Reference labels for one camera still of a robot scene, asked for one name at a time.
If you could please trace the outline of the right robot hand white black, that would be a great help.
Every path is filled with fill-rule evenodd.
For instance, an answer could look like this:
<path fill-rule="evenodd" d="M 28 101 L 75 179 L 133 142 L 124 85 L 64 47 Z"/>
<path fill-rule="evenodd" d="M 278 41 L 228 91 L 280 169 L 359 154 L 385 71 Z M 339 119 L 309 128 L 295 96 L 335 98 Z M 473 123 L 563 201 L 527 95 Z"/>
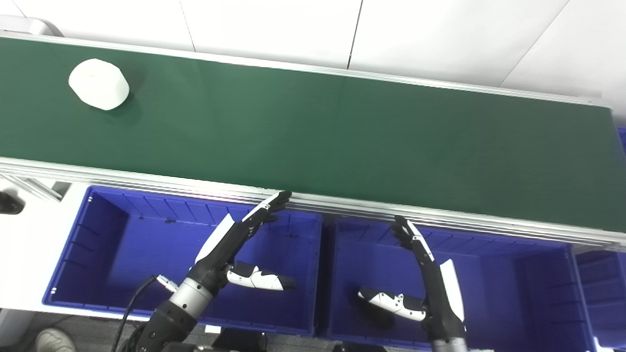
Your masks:
<path fill-rule="evenodd" d="M 425 297 L 361 286 L 358 297 L 369 305 L 418 321 L 434 352 L 467 352 L 465 308 L 452 259 L 436 263 L 425 237 L 407 218 L 394 216 L 390 225 L 400 245 L 413 252 L 420 268 Z"/>

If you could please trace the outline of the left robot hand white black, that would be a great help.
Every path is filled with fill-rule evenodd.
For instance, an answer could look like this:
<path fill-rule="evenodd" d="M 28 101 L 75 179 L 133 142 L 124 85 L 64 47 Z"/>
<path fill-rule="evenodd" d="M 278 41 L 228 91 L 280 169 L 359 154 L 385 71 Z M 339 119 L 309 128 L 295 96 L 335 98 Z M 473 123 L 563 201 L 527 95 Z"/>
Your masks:
<path fill-rule="evenodd" d="M 197 254 L 186 278 L 212 295 L 217 295 L 227 283 L 255 289 L 294 290 L 297 287 L 294 278 L 235 260 L 244 244 L 264 223 L 277 221 L 276 212 L 284 210 L 290 198 L 291 191 L 282 190 L 260 202 L 241 220 L 236 221 L 227 214 Z"/>

